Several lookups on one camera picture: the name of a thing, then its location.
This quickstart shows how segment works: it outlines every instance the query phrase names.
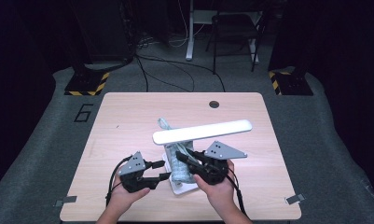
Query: office chair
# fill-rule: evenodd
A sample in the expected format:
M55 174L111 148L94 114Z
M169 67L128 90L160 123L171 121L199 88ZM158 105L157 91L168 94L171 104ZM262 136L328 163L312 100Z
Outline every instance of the office chair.
M207 43L206 51L214 43L214 64L213 74L215 74L215 60L217 56L235 55L235 53L217 53L218 42L239 43L242 50L247 45L248 55L254 54L253 66L254 72L256 65L256 54L268 20L268 14L271 6L271 0L221 0L217 6L216 15L212 17L212 33ZM248 12L260 13L256 23L247 15ZM255 50L251 52L249 45L255 40Z

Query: human hand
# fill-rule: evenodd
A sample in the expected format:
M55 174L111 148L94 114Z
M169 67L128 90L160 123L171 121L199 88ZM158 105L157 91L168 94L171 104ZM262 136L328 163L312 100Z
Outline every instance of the human hand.
M228 167L234 173L234 164L227 160ZM234 174L228 171L228 176L234 181ZM210 205L225 223L252 223L251 220L242 213L233 201L234 186L225 178L219 184L209 185L199 175L193 175L198 187L207 194Z
M145 188L129 193L120 183L119 175L115 175L111 200L96 223L117 223L120 216L124 214L133 203L146 196L149 191L150 188Z
M231 160L227 160L227 162L229 169L234 172L233 162ZM234 180L234 175L231 171L228 171L228 176ZM211 206L216 211L227 209L234 204L234 187L227 178L219 184L209 185L199 175L193 175L193 177L198 187L207 194Z

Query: black wall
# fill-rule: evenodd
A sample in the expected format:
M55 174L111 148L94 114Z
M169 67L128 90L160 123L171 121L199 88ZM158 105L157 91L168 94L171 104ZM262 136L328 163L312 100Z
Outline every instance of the black wall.
M123 2L69 1L92 62L122 62L133 57L136 29L130 5Z
M329 20L315 34L319 18ZM304 54L314 35L314 52ZM289 0L269 70L298 66L323 84L335 128L374 189L374 0Z
M21 14L13 2L0 1L0 180L27 142L54 88L51 68Z

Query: black curtain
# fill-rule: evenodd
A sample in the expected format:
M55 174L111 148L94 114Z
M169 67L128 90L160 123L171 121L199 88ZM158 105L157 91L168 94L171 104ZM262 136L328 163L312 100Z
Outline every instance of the black curtain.
M300 64L323 84L335 128L374 189L374 0L289 0L269 70Z
M61 13L73 41L79 39L64 0L0 0L0 180L52 97L52 74L70 67L56 37L53 10ZM76 47L83 52L77 43Z
M71 66L70 47L76 52L74 57L83 63L91 63L70 1L11 1L53 73Z

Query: forearm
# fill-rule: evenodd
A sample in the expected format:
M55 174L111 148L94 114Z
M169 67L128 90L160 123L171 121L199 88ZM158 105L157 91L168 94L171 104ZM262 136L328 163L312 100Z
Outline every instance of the forearm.
M129 206L123 205L122 203L112 203L105 208L102 215L97 220L97 224L110 224L117 223L120 216L128 210Z
M217 214L225 223L234 224L251 224L252 221L240 211L235 204L227 204L225 206L215 207Z

